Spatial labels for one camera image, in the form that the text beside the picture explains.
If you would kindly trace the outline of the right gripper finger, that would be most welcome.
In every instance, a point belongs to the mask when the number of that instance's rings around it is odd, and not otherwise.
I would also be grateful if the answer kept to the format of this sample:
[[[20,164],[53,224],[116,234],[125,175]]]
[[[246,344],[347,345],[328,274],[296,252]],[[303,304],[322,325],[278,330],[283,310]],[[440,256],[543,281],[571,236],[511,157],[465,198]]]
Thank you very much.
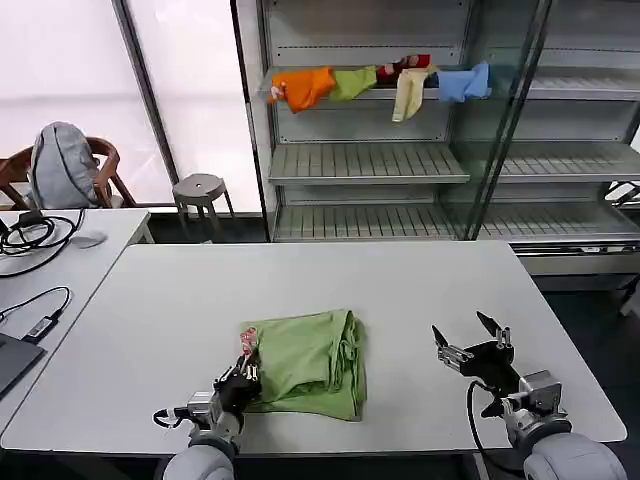
[[[493,317],[490,317],[480,311],[476,312],[476,316],[483,327],[495,340],[496,347],[498,349],[512,347],[511,330],[509,327],[501,327]]]
[[[474,359],[472,353],[450,344],[435,325],[432,326],[432,332],[437,347],[437,358],[448,368],[460,371],[462,366]]]

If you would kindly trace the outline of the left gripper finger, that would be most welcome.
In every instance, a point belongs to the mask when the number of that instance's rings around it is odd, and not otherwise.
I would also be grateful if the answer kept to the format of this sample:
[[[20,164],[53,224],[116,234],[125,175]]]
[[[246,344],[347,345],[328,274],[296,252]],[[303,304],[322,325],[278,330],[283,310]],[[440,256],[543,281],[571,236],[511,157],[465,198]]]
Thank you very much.
[[[245,356],[244,355],[240,355],[237,358],[237,360],[235,361],[234,364],[229,366],[227,369],[225,369],[223,371],[222,374],[219,375],[219,377],[217,378],[217,382],[218,383],[225,383],[230,378],[233,378],[235,376],[240,375],[241,372],[242,372],[242,368],[243,368],[244,363],[245,363]]]
[[[241,361],[241,375],[248,381],[259,380],[260,358],[255,346],[245,345]]]

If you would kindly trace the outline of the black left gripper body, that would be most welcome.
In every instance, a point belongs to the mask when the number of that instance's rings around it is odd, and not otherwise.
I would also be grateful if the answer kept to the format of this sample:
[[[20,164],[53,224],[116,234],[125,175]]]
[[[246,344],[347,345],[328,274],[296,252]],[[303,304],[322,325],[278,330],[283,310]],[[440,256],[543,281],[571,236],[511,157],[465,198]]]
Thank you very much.
[[[231,414],[242,414],[247,406],[261,393],[260,381],[248,381],[241,374],[230,378],[225,383],[214,381],[221,408]]]

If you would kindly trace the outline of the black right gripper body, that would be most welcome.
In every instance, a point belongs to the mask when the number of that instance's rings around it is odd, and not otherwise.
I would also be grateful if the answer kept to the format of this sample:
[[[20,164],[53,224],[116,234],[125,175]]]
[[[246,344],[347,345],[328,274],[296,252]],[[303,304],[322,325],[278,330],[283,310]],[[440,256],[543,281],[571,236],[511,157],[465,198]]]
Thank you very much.
[[[512,345],[498,347],[496,341],[488,341],[464,349],[469,357],[460,364],[464,377],[478,378],[498,396],[519,391],[520,375],[513,368]]]

